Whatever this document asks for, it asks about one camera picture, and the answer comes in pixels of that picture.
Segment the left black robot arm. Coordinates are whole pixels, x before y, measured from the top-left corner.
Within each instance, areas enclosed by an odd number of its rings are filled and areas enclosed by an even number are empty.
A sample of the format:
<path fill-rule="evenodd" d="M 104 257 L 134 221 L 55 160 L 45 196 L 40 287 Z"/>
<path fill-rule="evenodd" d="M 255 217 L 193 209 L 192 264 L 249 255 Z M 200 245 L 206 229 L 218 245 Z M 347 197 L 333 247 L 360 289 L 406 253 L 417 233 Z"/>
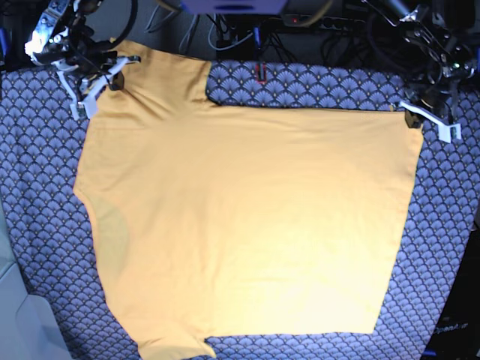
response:
<path fill-rule="evenodd" d="M 409 128 L 428 120 L 444 143 L 461 140 L 457 120 L 462 85 L 479 87 L 478 1 L 368 1 L 367 5 L 408 46 L 409 63 L 395 63 L 374 40 L 374 18 L 366 25 L 367 40 L 377 58 L 405 75 L 407 89 L 395 105 L 405 110 Z"/>

